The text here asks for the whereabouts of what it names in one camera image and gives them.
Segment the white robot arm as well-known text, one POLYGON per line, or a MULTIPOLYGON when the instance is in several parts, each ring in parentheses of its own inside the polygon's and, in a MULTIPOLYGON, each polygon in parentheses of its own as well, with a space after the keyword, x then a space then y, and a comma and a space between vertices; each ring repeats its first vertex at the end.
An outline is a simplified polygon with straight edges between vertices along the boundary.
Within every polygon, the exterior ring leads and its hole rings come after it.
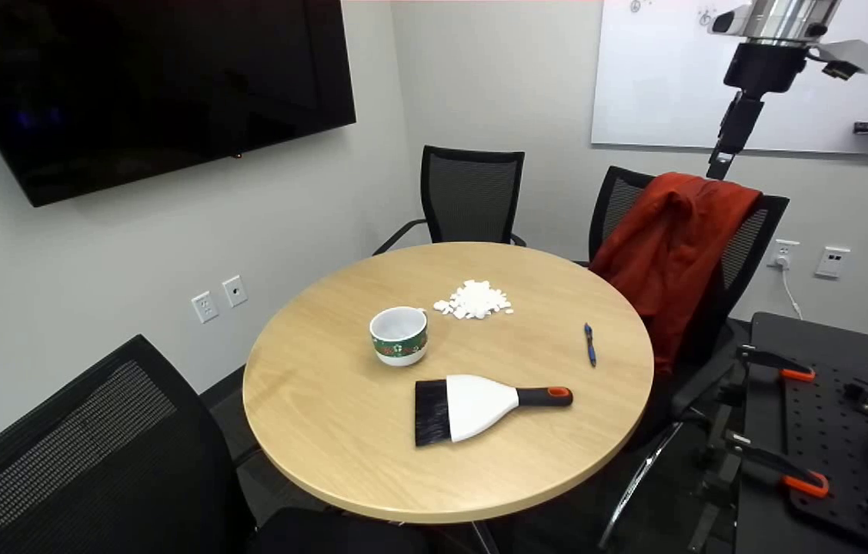
POLYGON ((723 177, 746 149, 766 91, 788 91, 793 77, 822 62, 827 77, 868 75, 868 43, 825 43, 842 0, 749 0, 707 18, 712 35, 739 38, 723 82, 735 88, 707 158, 707 177, 723 177))

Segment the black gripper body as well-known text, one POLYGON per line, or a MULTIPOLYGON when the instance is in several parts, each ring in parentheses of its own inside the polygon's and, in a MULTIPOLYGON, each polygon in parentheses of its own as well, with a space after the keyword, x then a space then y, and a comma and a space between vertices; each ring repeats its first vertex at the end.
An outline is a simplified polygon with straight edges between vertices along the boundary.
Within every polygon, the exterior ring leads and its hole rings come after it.
POLYGON ((788 91, 805 66, 808 52, 797 46, 739 43, 723 82, 750 94, 788 91))

